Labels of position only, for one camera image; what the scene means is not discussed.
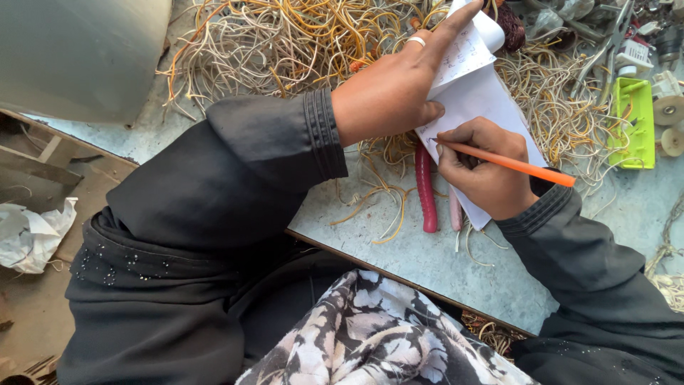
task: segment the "crumpled white paper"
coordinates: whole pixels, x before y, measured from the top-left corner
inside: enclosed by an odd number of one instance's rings
[[[12,203],[0,204],[0,264],[40,274],[76,219],[78,198],[66,198],[64,211],[40,215]]]

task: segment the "hand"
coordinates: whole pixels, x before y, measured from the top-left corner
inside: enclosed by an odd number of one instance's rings
[[[447,47],[482,8],[473,0],[435,30],[421,29],[401,52],[382,56],[332,91],[332,110],[342,147],[368,138],[407,132],[444,115],[444,106],[425,101]]]
[[[492,121],[477,117],[456,129],[440,132],[445,142],[460,142],[527,163],[525,138]],[[437,145],[439,173],[494,220],[508,219],[528,209],[539,198],[529,187],[529,175],[456,153]]]

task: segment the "table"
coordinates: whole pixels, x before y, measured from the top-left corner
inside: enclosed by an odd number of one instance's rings
[[[175,1],[172,19],[188,3],[188,0]],[[191,24],[192,15],[188,12],[169,28],[169,40],[175,42]],[[170,58],[179,48],[180,45],[171,46],[160,69],[168,68]],[[684,64],[679,64],[676,76],[684,79]],[[157,75],[133,129],[126,129],[123,125],[28,117],[41,120],[99,149],[142,164],[194,124],[187,117],[171,110],[162,120],[161,105],[166,97],[166,77]],[[180,98],[179,103],[197,119],[202,118],[199,109],[190,100]],[[350,177],[341,180],[340,187],[342,199],[349,201],[353,193],[363,196],[369,187],[357,179],[358,155],[351,149],[346,151],[349,151],[346,158]],[[582,213],[592,216],[617,192],[615,202],[595,219],[613,230],[618,243],[651,258],[655,254],[655,247],[661,243],[660,233],[670,208],[679,191],[684,188],[683,174],[683,158],[659,158],[655,169],[649,171],[618,169],[610,173],[611,177],[606,179],[605,186],[598,193],[585,200]],[[415,185],[412,170],[403,179],[387,170],[383,175],[387,176],[388,182],[402,188]],[[438,175],[434,176],[434,185],[442,193],[447,192],[446,181]],[[464,250],[465,234],[461,234],[460,252],[456,253],[456,233],[449,224],[448,202],[437,198],[436,203],[439,213],[437,233],[423,232],[422,211],[418,196],[413,192],[406,202],[404,224],[399,234],[387,243],[374,245],[371,241],[377,240],[385,231],[395,218],[398,206],[388,195],[376,194],[354,218],[329,226],[329,222],[350,214],[354,206],[340,203],[335,181],[328,181],[310,191],[290,223],[289,230],[336,253],[356,258],[366,266],[374,266],[395,275],[404,282],[412,283],[412,286],[420,286],[514,327],[538,333],[544,319],[557,309],[557,302],[546,288],[527,274],[512,249],[500,249],[482,234],[471,234],[470,251],[475,258],[493,263],[494,267],[481,266],[470,260]],[[489,223],[484,230],[496,243],[508,246],[496,225]],[[675,247],[684,247],[682,221],[672,227],[672,240]],[[669,273],[684,271],[684,258],[666,260],[663,265]]]

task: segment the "person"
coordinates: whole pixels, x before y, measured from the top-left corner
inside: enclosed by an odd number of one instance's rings
[[[421,293],[283,234],[342,148],[443,115],[425,101],[476,0],[333,90],[230,97],[107,194],[83,224],[60,384],[674,384],[684,318],[644,256],[554,185],[440,146],[439,172],[495,220],[560,306],[500,358]],[[526,161],[486,119],[443,132]]]

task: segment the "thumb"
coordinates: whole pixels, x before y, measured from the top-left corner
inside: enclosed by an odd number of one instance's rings
[[[458,160],[456,151],[449,147],[437,145],[437,153],[439,154],[437,169],[444,179],[461,191],[468,190],[469,182],[475,179],[475,172],[465,167]]]
[[[426,125],[444,116],[444,105],[438,101],[426,101],[420,111],[419,124]]]

